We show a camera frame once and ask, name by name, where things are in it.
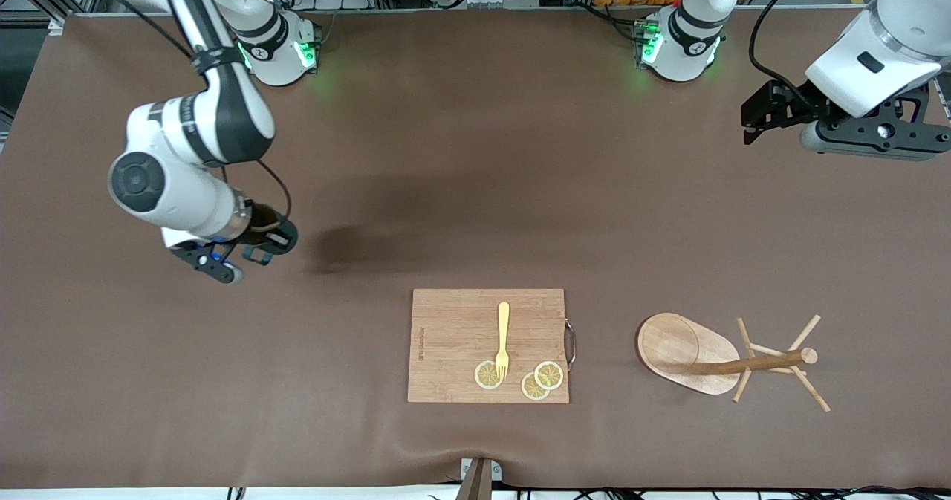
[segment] lemon slice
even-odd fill
[[[502,379],[496,375],[496,361],[482,361],[475,368],[475,382],[479,387],[492,391],[495,387],[502,384]]]
[[[548,397],[548,391],[539,387],[534,380],[533,371],[528,372],[525,377],[522,378],[522,394],[533,402],[544,400]]]
[[[536,384],[546,391],[554,391],[561,387],[561,382],[565,380],[565,372],[561,371],[561,367],[554,361],[545,361],[537,365],[533,375],[536,378]]]

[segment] wooden post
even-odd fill
[[[759,369],[793,367],[802,364],[815,364],[819,355],[812,348],[802,348],[802,350],[793,350],[785,354],[785,357],[754,357],[751,359],[740,359],[727,363],[716,363],[706,365],[696,365],[699,371],[705,375],[725,375],[740,374],[746,369],[758,371]]]

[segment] wooden mug stand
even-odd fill
[[[734,402],[740,401],[752,372],[795,375],[822,410],[830,411],[825,399],[799,368],[800,365],[815,364],[819,359],[812,348],[799,347],[819,323],[819,315],[805,324],[787,351],[753,344],[743,318],[736,321],[747,349],[747,358],[741,359],[736,348],[723,335],[673,313],[655,314],[641,325],[637,332],[637,355],[656,375],[705,395],[722,395],[736,387]]]

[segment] brown tabletop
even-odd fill
[[[760,57],[801,81],[854,13],[777,10]],[[951,486],[951,158],[741,144],[755,16],[687,84],[584,12],[340,17],[318,76],[262,90],[300,243],[235,287],[106,192],[129,111],[200,78],[138,20],[69,19],[0,158],[0,486],[427,483],[472,455],[534,487]],[[566,290],[571,404],[406,402],[411,290],[533,287]],[[822,314],[832,412],[792,376],[734,404],[651,374],[661,311],[774,348]]]

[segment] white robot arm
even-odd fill
[[[231,250],[247,245],[245,259],[267,264],[294,247],[296,228],[208,168],[264,157],[275,135],[274,120],[214,1],[167,0],[167,5],[207,89],[132,111],[126,150],[109,170],[109,192],[126,212],[162,228],[166,247],[179,259],[218,281],[237,283],[241,270],[227,261]],[[217,253],[216,246],[227,253]],[[264,256],[255,259],[254,250]]]
[[[685,82],[699,77],[720,43],[720,30],[736,0],[681,0],[646,17],[657,30],[638,47],[638,60],[667,80]]]
[[[793,89],[771,80],[741,108],[751,144],[807,123],[816,152],[922,161],[951,149],[951,131],[924,123],[928,81],[951,66],[951,0],[872,0]]]
[[[169,12],[167,0],[129,0]],[[238,37],[245,60],[256,77],[269,86],[290,84],[315,71],[320,29],[273,0],[214,0],[218,12]]]

